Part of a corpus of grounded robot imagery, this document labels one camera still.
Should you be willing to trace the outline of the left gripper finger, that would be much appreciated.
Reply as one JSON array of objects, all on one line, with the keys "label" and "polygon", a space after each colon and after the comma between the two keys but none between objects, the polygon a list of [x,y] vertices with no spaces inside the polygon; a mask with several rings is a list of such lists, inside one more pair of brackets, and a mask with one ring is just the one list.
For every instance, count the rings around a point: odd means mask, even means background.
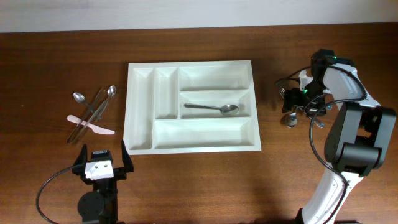
[{"label": "left gripper finger", "polygon": [[134,165],[130,158],[129,153],[127,152],[125,142],[121,140],[121,150],[122,150],[122,162],[124,164],[125,173],[134,172]]},{"label": "left gripper finger", "polygon": [[73,174],[84,174],[85,166],[87,163],[87,155],[88,155],[87,145],[84,144],[80,151],[80,154],[78,155],[77,159],[73,164],[72,168]]}]

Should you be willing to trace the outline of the large steel spoon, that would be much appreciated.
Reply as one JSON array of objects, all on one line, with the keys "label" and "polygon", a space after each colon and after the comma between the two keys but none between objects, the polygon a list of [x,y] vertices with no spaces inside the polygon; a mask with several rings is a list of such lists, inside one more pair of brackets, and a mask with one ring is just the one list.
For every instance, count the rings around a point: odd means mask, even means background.
[{"label": "large steel spoon", "polygon": [[294,108],[290,114],[285,115],[284,124],[288,128],[294,128],[297,125],[297,123],[298,123],[297,109]]},{"label": "large steel spoon", "polygon": [[237,105],[232,105],[232,104],[223,105],[221,107],[196,105],[191,103],[184,103],[183,105],[185,108],[217,110],[224,116],[232,116],[239,112],[239,107]]}]

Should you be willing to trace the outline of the steel fork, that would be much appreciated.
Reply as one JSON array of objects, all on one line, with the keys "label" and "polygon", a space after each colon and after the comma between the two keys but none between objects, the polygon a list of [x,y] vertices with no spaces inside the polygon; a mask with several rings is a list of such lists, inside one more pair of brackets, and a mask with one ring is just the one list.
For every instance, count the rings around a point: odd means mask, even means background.
[{"label": "steel fork", "polygon": [[[279,90],[279,94],[281,95],[282,98],[284,98],[285,95],[285,90],[283,88],[281,88]],[[314,123],[319,127],[319,128],[323,128],[325,125],[324,123],[322,123],[321,121],[319,121],[318,119],[314,120]]]}]

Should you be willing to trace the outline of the steel kitchen tongs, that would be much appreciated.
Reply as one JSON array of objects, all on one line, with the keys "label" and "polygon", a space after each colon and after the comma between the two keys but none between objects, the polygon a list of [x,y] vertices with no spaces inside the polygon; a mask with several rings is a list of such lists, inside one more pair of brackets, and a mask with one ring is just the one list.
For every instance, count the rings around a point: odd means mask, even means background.
[{"label": "steel kitchen tongs", "polygon": [[96,109],[98,108],[97,105],[99,103],[99,100],[101,100],[103,98],[103,95],[104,95],[104,90],[103,90],[103,88],[100,88],[99,92],[96,94],[93,102],[91,103],[91,105],[89,105],[87,111],[85,112],[83,117],[80,119],[78,124],[75,126],[72,133],[69,135],[69,137],[67,139],[67,144],[75,144],[79,140],[81,135],[85,132],[86,125],[83,124],[83,122],[85,121],[87,123],[88,118],[91,118],[93,115],[96,115]]}]

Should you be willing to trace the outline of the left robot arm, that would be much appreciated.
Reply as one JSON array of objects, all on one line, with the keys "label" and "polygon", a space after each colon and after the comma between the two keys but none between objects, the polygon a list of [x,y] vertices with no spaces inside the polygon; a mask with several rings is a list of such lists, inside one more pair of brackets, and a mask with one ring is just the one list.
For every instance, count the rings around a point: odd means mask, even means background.
[{"label": "left robot arm", "polygon": [[123,166],[114,168],[109,150],[95,151],[88,159],[87,145],[84,145],[75,160],[72,173],[78,175],[92,190],[78,201],[77,209],[83,223],[119,223],[117,182],[126,180],[127,174],[134,172],[134,165],[121,142]]}]

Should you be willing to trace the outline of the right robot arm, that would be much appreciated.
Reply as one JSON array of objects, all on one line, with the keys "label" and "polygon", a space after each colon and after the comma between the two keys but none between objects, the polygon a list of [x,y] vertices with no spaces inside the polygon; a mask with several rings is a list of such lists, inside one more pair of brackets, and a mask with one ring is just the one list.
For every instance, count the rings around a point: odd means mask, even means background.
[{"label": "right robot arm", "polygon": [[[354,61],[337,57],[332,50],[318,50],[309,66],[275,84],[289,80],[300,86],[279,91],[284,100],[282,111],[287,121],[296,119],[296,110],[310,118],[310,147],[325,167],[314,195],[299,209],[294,222],[334,223],[352,189],[383,165],[397,115],[368,93]],[[313,126],[332,106],[337,106],[338,114],[320,156],[313,141]]]}]

